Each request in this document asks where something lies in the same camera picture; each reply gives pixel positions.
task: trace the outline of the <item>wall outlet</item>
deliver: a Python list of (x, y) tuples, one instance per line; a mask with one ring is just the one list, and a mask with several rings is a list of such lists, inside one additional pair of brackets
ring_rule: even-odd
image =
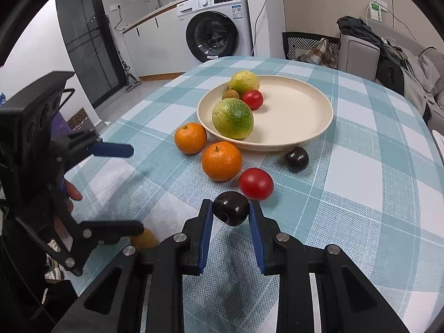
[(389, 11), (389, 5), (388, 3), (382, 1), (382, 0), (370, 0), (370, 2), (377, 2), (379, 4), (379, 6), (381, 7), (381, 10), (388, 12)]

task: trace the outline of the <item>washing machine door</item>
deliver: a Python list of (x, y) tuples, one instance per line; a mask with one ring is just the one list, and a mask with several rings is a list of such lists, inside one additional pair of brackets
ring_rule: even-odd
[(201, 62), (232, 56), (239, 43), (239, 33), (233, 21), (217, 11), (205, 11), (194, 16), (186, 27), (186, 43)]

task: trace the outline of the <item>couch armrest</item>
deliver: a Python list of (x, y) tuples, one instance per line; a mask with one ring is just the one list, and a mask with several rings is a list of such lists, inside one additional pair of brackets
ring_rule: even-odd
[(358, 37), (340, 36), (338, 70), (375, 81), (378, 59), (377, 46)]

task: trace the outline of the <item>black plum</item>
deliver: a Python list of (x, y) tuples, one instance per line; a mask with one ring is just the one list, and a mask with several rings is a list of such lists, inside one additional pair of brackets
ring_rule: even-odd
[(309, 162), (309, 157), (305, 149), (296, 147), (284, 156), (285, 165), (294, 172), (303, 171)]
[(248, 199), (235, 191), (226, 191), (213, 202), (213, 214), (225, 224), (238, 226), (248, 217)]

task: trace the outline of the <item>beige wall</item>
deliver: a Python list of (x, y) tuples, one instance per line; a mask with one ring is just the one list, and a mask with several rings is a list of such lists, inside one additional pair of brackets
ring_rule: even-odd
[[(412, 31), (424, 47), (434, 46), (444, 53), (444, 42), (424, 14), (411, 0), (383, 0), (388, 9)], [(360, 17), (365, 21), (369, 0), (284, 0), (287, 31), (302, 31), (328, 36), (339, 36), (336, 21), (342, 16)], [(407, 29), (393, 16), (383, 11), (382, 23), (394, 26), (398, 32), (411, 38)]]

